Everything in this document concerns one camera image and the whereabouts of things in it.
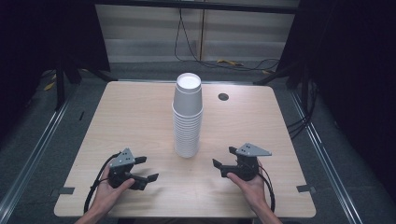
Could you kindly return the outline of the metal floor rail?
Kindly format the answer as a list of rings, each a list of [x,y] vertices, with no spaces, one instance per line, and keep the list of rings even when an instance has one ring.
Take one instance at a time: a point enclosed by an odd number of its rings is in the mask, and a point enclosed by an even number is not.
[[[12,182],[12,185],[0,202],[0,223],[6,223],[7,219],[13,213],[13,210],[15,209],[16,204],[23,194],[33,172],[35,171],[35,168],[44,155],[50,139],[56,132],[56,129],[58,128],[64,113],[69,106],[69,103],[69,100],[65,100],[57,107],[44,132],[40,135],[39,140],[35,144],[33,151],[30,153],[27,162],[23,165],[21,171],[17,175],[16,179]]]
[[[346,187],[339,174],[337,173],[332,160],[324,146],[314,124],[308,120],[308,115],[304,112],[302,106],[302,100],[296,91],[291,91],[290,96],[294,105],[297,109],[297,112],[301,119],[304,121],[304,129],[306,130],[312,145],[314,146],[315,151],[318,154],[318,158],[323,166],[323,169],[328,177],[332,189],[337,197],[338,202],[340,203],[344,213],[346,214],[346,218],[349,224],[363,224],[361,216],[355,206],[353,200],[351,199],[349,193],[347,192]]]

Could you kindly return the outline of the black curtain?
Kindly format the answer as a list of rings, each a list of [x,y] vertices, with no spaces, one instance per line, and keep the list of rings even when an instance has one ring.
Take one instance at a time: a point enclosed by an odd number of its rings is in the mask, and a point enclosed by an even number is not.
[[[0,0],[0,139],[32,99],[42,73],[61,65],[108,71],[96,6],[82,0]]]
[[[314,79],[396,201],[396,0],[300,0],[279,66]]]

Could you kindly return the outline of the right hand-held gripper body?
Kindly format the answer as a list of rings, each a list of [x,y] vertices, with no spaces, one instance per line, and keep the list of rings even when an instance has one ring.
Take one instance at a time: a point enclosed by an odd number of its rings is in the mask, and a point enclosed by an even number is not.
[[[268,150],[245,143],[236,150],[236,165],[222,164],[220,174],[226,177],[228,173],[234,173],[242,180],[249,181],[259,172],[258,158],[271,155]]]

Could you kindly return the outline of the black metal stand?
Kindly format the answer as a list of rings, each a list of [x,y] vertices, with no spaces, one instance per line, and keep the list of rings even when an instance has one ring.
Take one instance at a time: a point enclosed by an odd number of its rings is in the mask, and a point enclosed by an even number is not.
[[[64,78],[67,77],[69,82],[72,84],[79,84],[81,82],[82,77],[78,71],[79,68],[86,69],[88,72],[101,78],[105,82],[117,81],[116,78],[106,75],[102,71],[95,69],[93,66],[83,62],[82,60],[76,58],[60,59],[56,63],[56,110],[59,110],[65,104]]]
[[[276,78],[287,77],[287,89],[296,90],[301,86],[302,106],[304,111],[308,110],[308,72],[304,62],[296,62],[287,65],[286,67],[276,69],[274,73],[268,77],[255,81],[256,86],[265,86]]]

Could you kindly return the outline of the person's right hand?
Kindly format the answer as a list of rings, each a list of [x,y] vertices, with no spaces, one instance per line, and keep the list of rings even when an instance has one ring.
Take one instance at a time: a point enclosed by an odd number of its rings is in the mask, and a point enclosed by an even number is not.
[[[240,188],[247,204],[256,215],[264,210],[270,210],[265,197],[265,184],[262,179],[262,172],[258,172],[249,181],[242,180],[234,173],[228,173],[227,177]]]

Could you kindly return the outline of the stack of white paper cups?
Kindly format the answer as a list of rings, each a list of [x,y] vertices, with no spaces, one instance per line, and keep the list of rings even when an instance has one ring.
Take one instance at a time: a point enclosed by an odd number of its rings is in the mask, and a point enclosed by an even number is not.
[[[178,76],[172,103],[175,151],[183,158],[199,150],[204,111],[201,79],[193,73]]]

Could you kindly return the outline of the black overhead bar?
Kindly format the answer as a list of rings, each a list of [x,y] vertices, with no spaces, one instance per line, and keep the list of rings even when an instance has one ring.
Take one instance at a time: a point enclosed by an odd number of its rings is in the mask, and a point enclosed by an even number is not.
[[[259,12],[259,13],[275,13],[275,14],[296,14],[299,11],[299,8],[297,7],[275,7],[275,6],[241,5],[241,4],[209,3],[209,2],[178,1],[178,0],[89,0],[89,1],[97,5],[111,5],[111,6],[187,8],[187,9],[207,9],[207,10]]]

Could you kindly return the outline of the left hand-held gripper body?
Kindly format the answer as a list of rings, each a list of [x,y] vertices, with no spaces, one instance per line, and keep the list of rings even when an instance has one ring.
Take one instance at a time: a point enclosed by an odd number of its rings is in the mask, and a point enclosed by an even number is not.
[[[109,165],[108,183],[112,188],[119,187],[124,181],[133,179],[134,183],[130,187],[133,190],[144,190],[145,183],[139,182],[137,176],[131,174],[135,156],[129,148],[125,148]]]

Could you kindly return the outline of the long yellow floor strip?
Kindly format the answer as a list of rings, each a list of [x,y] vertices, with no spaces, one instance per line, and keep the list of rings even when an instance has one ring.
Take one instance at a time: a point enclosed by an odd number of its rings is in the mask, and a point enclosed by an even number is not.
[[[231,65],[231,66],[240,66],[240,67],[244,66],[242,63],[229,61],[229,60],[222,60],[222,59],[217,60],[217,63],[227,63],[228,65]]]

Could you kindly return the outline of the person's left hand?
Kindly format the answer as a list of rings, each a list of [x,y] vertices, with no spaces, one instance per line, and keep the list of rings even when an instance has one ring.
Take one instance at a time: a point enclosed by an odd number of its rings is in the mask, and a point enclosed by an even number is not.
[[[109,167],[107,166],[100,178],[91,210],[97,217],[105,216],[116,204],[121,194],[132,186],[133,179],[124,181],[119,187],[112,188],[108,183]]]

